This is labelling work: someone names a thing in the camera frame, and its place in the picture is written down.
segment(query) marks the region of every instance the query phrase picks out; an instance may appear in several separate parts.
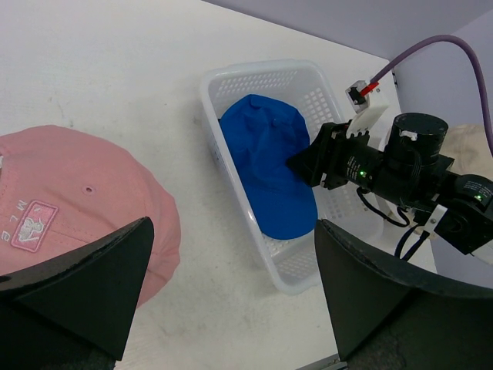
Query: cap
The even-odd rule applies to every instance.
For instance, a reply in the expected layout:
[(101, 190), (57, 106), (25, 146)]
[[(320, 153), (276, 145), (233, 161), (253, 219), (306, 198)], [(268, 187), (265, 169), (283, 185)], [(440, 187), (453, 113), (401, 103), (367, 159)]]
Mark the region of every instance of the cap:
[(260, 230), (280, 240), (312, 231), (317, 221), (314, 192), (286, 165), (310, 145), (297, 109), (248, 95), (224, 113), (220, 126)]
[(0, 137), (0, 275), (72, 251), (141, 217), (154, 241), (141, 305), (173, 276), (180, 228), (174, 199), (126, 150), (40, 126)]

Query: metal bracket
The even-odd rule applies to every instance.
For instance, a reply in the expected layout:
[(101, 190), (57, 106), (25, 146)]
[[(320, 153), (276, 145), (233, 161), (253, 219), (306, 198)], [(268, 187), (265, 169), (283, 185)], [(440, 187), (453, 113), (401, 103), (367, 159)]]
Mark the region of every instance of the metal bracket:
[(428, 218), (428, 221), (424, 225), (423, 230), (427, 231), (430, 234), (433, 234), (434, 229), (440, 223), (441, 219), (447, 213), (447, 211), (448, 211), (448, 208), (441, 206), (440, 204), (437, 204), (437, 206), (435, 207), (435, 209), (431, 213), (430, 218)]

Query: basket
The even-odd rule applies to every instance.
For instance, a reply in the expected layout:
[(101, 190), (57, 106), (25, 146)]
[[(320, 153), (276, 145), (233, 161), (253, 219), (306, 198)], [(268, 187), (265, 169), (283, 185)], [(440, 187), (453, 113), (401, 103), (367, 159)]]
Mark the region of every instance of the basket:
[[(268, 96), (295, 106), (305, 119), (312, 141), (323, 123), (344, 120), (326, 76), (309, 61), (289, 59), (229, 66), (207, 73), (201, 83), (203, 129), (250, 230), (253, 257), (266, 267), (277, 289), (299, 294), (320, 283), (314, 232), (293, 240), (275, 240), (262, 234), (218, 122), (230, 106), (248, 94)], [(316, 187), (314, 195), (319, 218), (334, 222), (363, 241), (381, 236), (382, 219), (361, 203), (353, 184), (331, 191)]]

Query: cap brim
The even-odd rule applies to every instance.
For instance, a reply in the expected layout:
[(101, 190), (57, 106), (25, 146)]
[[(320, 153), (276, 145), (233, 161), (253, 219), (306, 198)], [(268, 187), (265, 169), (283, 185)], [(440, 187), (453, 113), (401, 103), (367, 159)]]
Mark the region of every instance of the cap brim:
[(275, 193), (243, 185), (260, 230), (268, 237), (289, 240), (315, 228), (317, 205), (309, 187), (298, 187), (297, 195)]

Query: red connector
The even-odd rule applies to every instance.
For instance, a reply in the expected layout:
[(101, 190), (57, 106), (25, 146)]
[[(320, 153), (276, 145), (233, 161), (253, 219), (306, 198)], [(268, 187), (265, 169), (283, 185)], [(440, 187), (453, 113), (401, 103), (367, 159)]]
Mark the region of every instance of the red connector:
[(367, 87), (365, 87), (364, 89), (362, 89), (360, 91), (361, 96), (365, 96), (368, 93), (372, 92), (374, 90), (374, 88), (377, 87), (378, 85), (379, 85), (378, 82), (374, 82), (374, 83), (369, 84)]

